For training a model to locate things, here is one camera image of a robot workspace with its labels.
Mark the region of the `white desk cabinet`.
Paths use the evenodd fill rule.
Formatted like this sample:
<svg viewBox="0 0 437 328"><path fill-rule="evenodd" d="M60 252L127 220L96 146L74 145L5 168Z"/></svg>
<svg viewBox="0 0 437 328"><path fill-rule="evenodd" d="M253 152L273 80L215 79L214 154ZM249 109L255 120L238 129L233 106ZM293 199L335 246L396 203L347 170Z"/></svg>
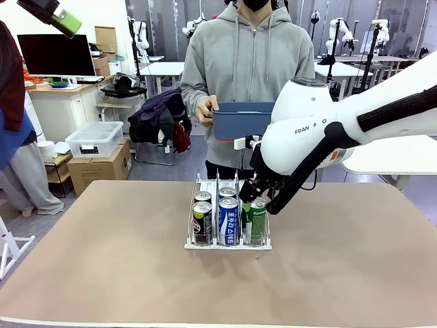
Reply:
<svg viewBox="0 0 437 328"><path fill-rule="evenodd" d="M81 85L75 90L54 90L39 85L28 91L42 132L47 140L64 141L87 122L100 120L98 104L102 102L102 88L111 84L113 76L95 84Z"/></svg>

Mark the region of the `red bag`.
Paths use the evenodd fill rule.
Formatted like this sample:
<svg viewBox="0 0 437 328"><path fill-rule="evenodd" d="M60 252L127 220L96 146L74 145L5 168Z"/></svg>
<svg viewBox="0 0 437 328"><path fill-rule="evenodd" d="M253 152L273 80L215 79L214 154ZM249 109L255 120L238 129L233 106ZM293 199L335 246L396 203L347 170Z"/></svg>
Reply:
<svg viewBox="0 0 437 328"><path fill-rule="evenodd" d="M173 124L172 143L173 148L177 153L183 153L191 147L190 138L186 134L184 127L179 122Z"/></svg>

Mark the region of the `blue plastic bin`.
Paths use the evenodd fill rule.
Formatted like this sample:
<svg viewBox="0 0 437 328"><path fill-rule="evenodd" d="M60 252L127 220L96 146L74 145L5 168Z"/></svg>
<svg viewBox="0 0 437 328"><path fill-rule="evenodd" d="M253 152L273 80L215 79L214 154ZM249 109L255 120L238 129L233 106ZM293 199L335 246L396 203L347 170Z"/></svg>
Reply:
<svg viewBox="0 0 437 328"><path fill-rule="evenodd" d="M271 120L273 102L220 102L213 111L213 133L230 141L247 135L263 135Z"/></svg>

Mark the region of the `wooden shelf bench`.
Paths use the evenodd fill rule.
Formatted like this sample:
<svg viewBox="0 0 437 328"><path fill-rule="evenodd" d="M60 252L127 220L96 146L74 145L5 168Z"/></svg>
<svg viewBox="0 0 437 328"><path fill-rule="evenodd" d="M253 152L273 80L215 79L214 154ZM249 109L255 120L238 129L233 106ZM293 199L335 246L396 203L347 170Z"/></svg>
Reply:
<svg viewBox="0 0 437 328"><path fill-rule="evenodd" d="M342 55L336 56L335 60L337 62L342 63L353 63L358 64L361 69L365 67L367 63L366 55ZM410 65L415 64L419 61L419 58L403 58L403 57L394 57L388 55L374 55L371 61L370 72L376 72L377 77L381 75L380 71L384 69L384 73L382 73L382 78L387 79L395 74L397 74L400 70L403 70Z"/></svg>

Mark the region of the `white stand frame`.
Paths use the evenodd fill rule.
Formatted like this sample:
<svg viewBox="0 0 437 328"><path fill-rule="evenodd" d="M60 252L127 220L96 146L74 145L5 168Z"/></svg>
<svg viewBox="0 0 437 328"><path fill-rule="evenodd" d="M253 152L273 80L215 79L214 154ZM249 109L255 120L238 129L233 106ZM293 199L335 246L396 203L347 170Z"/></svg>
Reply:
<svg viewBox="0 0 437 328"><path fill-rule="evenodd" d="M35 236L27 238L14 236L7 229L0 216L0 281L8 274L34 240Z"/></svg>

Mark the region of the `green soda can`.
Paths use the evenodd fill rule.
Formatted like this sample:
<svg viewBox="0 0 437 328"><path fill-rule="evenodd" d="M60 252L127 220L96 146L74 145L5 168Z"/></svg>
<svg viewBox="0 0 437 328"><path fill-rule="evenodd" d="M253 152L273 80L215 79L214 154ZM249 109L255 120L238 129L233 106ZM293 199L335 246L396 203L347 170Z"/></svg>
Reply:
<svg viewBox="0 0 437 328"><path fill-rule="evenodd" d="M266 201L258 197L250 204L244 204L246 215L246 240L250 245L262 245L266 231Z"/></svg>

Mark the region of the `small wooden side table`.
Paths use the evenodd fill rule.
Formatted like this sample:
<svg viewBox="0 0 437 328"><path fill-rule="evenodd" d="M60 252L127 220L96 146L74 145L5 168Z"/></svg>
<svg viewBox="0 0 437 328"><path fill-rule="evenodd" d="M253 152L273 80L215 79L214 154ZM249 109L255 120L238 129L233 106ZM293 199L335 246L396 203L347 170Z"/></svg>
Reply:
<svg viewBox="0 0 437 328"><path fill-rule="evenodd" d="M96 105L96 108L99 110L100 119L102 122L106 122L106 111L111 110L113 113L113 119L115 121L119 121L119 110L120 109L133 109L134 107L129 104L120 104L120 103L110 103L110 102L99 102Z"/></svg>

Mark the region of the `person's right hand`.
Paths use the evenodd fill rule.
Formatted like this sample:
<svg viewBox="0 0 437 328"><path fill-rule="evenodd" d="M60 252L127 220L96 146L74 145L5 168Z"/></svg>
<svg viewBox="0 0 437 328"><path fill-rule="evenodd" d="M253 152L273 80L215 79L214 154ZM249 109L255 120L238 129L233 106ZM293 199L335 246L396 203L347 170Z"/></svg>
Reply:
<svg viewBox="0 0 437 328"><path fill-rule="evenodd" d="M219 111L219 104L215 95L207 96L196 106L196 117L204 127L213 125L213 111Z"/></svg>

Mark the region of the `large white table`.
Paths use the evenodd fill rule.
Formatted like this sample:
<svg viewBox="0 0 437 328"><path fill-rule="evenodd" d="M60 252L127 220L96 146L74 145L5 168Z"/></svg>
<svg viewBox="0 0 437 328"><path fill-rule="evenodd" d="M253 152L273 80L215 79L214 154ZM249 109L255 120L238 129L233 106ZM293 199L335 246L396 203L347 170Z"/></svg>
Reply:
<svg viewBox="0 0 437 328"><path fill-rule="evenodd" d="M437 140L416 135L373 141L355 148L342 165L353 174L379 176L403 191L411 176L437 176Z"/></svg>

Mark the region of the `person's right forearm grey sleeve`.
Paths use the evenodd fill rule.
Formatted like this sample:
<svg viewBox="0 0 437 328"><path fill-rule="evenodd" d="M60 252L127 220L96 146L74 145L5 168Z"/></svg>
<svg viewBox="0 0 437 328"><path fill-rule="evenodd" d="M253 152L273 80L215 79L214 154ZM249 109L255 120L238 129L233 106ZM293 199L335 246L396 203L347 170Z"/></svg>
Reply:
<svg viewBox="0 0 437 328"><path fill-rule="evenodd" d="M181 81L182 97L190 113L195 115L197 104L207 96L208 93L206 82L199 77L183 76Z"/></svg>

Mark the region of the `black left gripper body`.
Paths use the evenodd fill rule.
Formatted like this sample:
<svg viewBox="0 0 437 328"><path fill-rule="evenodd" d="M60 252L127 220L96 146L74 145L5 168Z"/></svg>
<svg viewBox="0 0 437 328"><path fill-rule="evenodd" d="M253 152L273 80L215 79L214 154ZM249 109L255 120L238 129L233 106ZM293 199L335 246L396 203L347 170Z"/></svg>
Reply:
<svg viewBox="0 0 437 328"><path fill-rule="evenodd" d="M54 21L55 10L59 7L58 0L17 0L17 4L47 25Z"/></svg>

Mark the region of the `clear plastic storage box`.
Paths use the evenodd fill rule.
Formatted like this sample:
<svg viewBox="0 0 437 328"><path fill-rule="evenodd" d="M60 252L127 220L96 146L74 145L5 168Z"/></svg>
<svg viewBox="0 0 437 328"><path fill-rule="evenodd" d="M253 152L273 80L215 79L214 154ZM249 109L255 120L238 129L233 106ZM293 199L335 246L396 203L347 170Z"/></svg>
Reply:
<svg viewBox="0 0 437 328"><path fill-rule="evenodd" d="M65 142L74 158L107 158L122 143L123 122L87 122Z"/></svg>

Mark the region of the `small wooden shelf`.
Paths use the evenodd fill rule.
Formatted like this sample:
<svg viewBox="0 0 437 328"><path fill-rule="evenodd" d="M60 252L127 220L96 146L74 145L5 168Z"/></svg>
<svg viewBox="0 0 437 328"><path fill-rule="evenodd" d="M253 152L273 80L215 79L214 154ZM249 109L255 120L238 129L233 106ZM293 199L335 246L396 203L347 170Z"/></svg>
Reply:
<svg viewBox="0 0 437 328"><path fill-rule="evenodd" d="M49 190L60 198L66 198L74 189L68 169L68 162L71 159L70 153L59 154L53 159L44 159Z"/></svg>

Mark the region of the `black face mask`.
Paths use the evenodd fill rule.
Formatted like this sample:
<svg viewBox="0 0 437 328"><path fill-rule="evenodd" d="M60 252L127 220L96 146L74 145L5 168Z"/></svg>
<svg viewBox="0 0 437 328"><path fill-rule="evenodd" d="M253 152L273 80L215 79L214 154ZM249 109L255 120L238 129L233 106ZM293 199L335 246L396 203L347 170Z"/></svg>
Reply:
<svg viewBox="0 0 437 328"><path fill-rule="evenodd" d="M270 0L242 0L243 4L252 12L258 12L270 3Z"/></svg>

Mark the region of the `white background table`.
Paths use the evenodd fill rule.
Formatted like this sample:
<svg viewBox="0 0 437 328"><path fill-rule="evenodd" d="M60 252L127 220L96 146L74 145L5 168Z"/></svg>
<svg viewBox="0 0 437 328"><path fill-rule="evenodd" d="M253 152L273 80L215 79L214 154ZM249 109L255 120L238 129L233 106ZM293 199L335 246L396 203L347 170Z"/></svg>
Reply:
<svg viewBox="0 0 437 328"><path fill-rule="evenodd" d="M332 66L322 66L314 63L315 77L333 89L339 86L338 100L352 94L354 84L364 77L365 71L354 66L336 62Z"/></svg>
<svg viewBox="0 0 437 328"><path fill-rule="evenodd" d="M151 64L146 64L145 67L139 69L139 74L142 77L153 78L156 84L157 94L162 94L162 82L165 79L170 79L174 87L180 86L180 77L184 71L184 62L167 62L157 61Z"/></svg>

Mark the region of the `black computer monitor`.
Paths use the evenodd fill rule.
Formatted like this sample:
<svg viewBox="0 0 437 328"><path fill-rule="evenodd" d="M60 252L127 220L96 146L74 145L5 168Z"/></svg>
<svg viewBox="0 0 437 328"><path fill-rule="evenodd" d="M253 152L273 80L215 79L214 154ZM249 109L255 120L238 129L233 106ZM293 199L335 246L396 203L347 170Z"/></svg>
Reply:
<svg viewBox="0 0 437 328"><path fill-rule="evenodd" d="M76 34L18 35L29 74L35 76L94 76L95 68L87 36Z"/></svg>

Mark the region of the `black bag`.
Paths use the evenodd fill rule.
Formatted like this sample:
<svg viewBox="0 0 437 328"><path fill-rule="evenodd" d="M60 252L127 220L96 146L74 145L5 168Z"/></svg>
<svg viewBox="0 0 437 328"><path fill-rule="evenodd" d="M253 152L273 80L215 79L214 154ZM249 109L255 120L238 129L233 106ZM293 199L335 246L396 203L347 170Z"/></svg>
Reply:
<svg viewBox="0 0 437 328"><path fill-rule="evenodd" d="M142 87L139 77L117 72L113 78L111 87L100 90L105 96L112 98L131 98L146 95L147 89Z"/></svg>

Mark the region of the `orange items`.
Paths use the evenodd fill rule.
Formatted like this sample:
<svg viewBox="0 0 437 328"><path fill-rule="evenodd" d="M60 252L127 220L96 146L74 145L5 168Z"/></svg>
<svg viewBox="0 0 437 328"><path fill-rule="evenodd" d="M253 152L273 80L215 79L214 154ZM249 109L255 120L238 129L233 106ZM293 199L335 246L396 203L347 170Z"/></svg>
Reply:
<svg viewBox="0 0 437 328"><path fill-rule="evenodd" d="M23 70L25 87L31 87L32 85L41 84L42 79L40 77L31 77L27 70Z"/></svg>

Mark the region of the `large cardboard box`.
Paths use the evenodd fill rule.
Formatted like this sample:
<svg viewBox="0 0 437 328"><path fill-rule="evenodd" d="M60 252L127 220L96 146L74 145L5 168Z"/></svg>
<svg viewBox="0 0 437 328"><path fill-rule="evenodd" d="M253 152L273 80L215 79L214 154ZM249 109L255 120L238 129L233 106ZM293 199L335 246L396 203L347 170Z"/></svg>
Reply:
<svg viewBox="0 0 437 328"><path fill-rule="evenodd" d="M126 180L132 168L127 139L108 158L73 158L67 163L76 196L80 196L95 180Z"/></svg>

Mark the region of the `person in grey hoodie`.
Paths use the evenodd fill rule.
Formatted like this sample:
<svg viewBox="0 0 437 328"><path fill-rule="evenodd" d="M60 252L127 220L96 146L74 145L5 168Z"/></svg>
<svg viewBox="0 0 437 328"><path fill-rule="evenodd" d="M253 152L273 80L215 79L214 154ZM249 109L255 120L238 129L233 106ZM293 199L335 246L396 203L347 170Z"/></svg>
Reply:
<svg viewBox="0 0 437 328"><path fill-rule="evenodd" d="M313 78L314 50L309 34L292 23L276 0L252 12L239 0L193 34L183 76L202 78L219 103L274 102L287 81ZM209 179L253 177L249 150L234 150L206 128L206 172Z"/></svg>

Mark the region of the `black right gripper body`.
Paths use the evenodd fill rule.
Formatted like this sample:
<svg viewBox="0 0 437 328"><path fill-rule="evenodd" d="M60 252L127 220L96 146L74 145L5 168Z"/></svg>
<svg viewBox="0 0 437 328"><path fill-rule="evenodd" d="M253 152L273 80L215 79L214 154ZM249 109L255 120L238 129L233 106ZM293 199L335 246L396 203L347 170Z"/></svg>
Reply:
<svg viewBox="0 0 437 328"><path fill-rule="evenodd" d="M250 165L255 170L251 184L256 191L279 190L282 187L284 176L272 171L264 162L260 143L253 150Z"/></svg>

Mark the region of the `person in maroon sweater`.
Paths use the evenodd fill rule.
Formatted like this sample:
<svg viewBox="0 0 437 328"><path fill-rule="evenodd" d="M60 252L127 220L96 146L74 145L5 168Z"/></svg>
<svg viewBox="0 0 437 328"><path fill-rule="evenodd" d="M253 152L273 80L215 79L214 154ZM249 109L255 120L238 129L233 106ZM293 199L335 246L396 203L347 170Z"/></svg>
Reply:
<svg viewBox="0 0 437 328"><path fill-rule="evenodd" d="M25 110L23 59L0 20L0 189L29 217L56 215L64 203L49 190L36 130Z"/></svg>

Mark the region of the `black tripod stand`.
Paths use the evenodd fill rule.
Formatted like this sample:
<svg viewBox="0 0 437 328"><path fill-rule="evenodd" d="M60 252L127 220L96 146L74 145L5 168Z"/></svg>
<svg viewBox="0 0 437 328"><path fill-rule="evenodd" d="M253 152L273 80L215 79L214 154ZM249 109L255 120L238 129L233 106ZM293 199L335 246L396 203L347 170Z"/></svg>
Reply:
<svg viewBox="0 0 437 328"><path fill-rule="evenodd" d="M375 20L372 22L372 25L374 26L373 37L372 37L372 41L371 41L371 46L370 46L369 54L367 55L367 61L366 61L366 64L365 64L364 74L363 74L363 78L362 78L362 81L361 81L361 86L360 86L360 89L359 89L360 92L364 92L365 91L365 86L366 86L366 83L367 83L367 79L368 79L369 71L370 71L370 66L371 66L372 59L373 59L373 52L374 52L375 47L376 47L376 41L378 39L379 31L382 29L381 24L376 22Z"/></svg>
<svg viewBox="0 0 437 328"><path fill-rule="evenodd" d="M328 66L328 75L326 83L330 85L332 80L332 68L335 63L335 49L338 43L342 18L333 19L330 22L329 39L326 41L327 54L318 62L319 66Z"/></svg>

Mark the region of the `flat cardboard piece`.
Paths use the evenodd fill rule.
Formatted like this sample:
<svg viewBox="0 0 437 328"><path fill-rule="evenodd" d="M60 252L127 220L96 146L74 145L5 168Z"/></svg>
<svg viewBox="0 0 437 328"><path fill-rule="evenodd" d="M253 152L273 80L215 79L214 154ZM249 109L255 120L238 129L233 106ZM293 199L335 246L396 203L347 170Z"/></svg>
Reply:
<svg viewBox="0 0 437 328"><path fill-rule="evenodd" d="M114 27L95 26L96 46L103 53L117 52L117 39Z"/></svg>

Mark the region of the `small cardboard box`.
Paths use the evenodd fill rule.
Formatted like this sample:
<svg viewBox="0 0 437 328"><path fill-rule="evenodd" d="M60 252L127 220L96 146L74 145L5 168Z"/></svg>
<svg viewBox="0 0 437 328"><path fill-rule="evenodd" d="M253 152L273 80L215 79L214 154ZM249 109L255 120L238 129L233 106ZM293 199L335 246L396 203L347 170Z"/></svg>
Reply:
<svg viewBox="0 0 437 328"><path fill-rule="evenodd" d="M107 77L111 74L107 57L105 56L93 57L92 60L93 60L96 76Z"/></svg>

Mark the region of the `white roll stack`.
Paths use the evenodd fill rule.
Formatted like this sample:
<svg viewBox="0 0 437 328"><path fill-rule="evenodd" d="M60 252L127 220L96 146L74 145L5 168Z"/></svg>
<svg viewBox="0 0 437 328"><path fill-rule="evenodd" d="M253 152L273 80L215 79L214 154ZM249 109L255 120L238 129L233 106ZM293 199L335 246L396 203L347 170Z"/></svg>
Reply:
<svg viewBox="0 0 437 328"><path fill-rule="evenodd" d="M53 141L39 141L37 146L43 159L54 159L58 156Z"/></svg>

